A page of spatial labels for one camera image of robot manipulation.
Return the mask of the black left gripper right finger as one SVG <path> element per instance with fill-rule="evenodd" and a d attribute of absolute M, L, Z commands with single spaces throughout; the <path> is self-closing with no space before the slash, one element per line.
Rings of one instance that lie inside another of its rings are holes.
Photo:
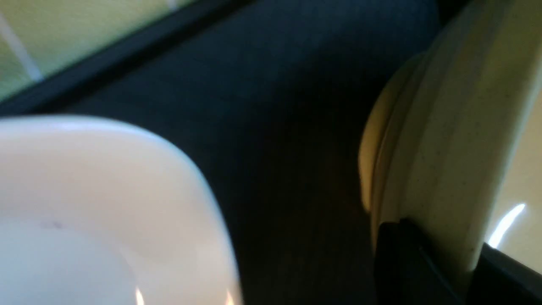
<path fill-rule="evenodd" d="M 541 274 L 484 243 L 467 305 L 540 305 Z"/>

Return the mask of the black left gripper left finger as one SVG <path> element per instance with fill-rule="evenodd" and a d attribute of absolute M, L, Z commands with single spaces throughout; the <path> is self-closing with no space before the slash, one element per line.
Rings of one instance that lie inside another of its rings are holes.
<path fill-rule="evenodd" d="M 378 228 L 374 284 L 378 305 L 465 303 L 432 259 L 426 236 L 404 219 Z"/>

